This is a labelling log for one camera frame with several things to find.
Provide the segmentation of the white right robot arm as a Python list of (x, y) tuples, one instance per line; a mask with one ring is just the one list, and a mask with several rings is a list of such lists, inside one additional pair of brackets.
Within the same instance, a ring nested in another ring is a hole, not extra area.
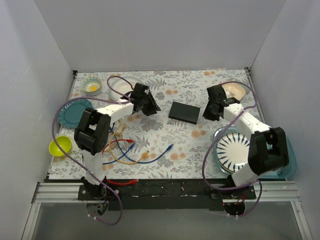
[(250, 107), (242, 106), (236, 98), (227, 97), (222, 84), (207, 88), (207, 94), (208, 103), (202, 116), (211, 121), (228, 121), (226, 127), (235, 126), (250, 143), (247, 164), (228, 177), (226, 187), (215, 187), (203, 180), (210, 189), (227, 192), (230, 198), (237, 199), (262, 174), (289, 164), (286, 133), (281, 127), (271, 127), (258, 120), (249, 113)]

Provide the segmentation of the black network switch box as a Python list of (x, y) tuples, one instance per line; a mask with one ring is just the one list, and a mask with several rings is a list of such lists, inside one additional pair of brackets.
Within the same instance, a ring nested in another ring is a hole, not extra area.
[(171, 105), (168, 117), (170, 119), (196, 125), (198, 122), (200, 110), (200, 107), (174, 101)]

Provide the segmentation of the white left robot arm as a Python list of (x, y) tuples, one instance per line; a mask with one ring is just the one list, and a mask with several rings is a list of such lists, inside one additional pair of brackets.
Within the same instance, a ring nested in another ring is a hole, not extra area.
[(113, 123), (141, 111), (144, 115), (156, 114), (161, 109), (156, 104), (150, 88), (136, 83), (128, 96), (102, 108), (86, 108), (74, 132), (74, 140), (82, 151), (85, 176), (81, 181), (85, 191), (95, 200), (106, 196), (106, 174), (103, 169), (102, 151), (108, 143)]

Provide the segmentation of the yellow ethernet cable end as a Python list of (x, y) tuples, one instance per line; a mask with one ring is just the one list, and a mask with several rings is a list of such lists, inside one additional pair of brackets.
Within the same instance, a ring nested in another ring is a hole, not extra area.
[(122, 138), (123, 132), (126, 128), (126, 124), (123, 121), (120, 121), (116, 129), (113, 131), (111, 135), (111, 140), (115, 140), (116, 138)]

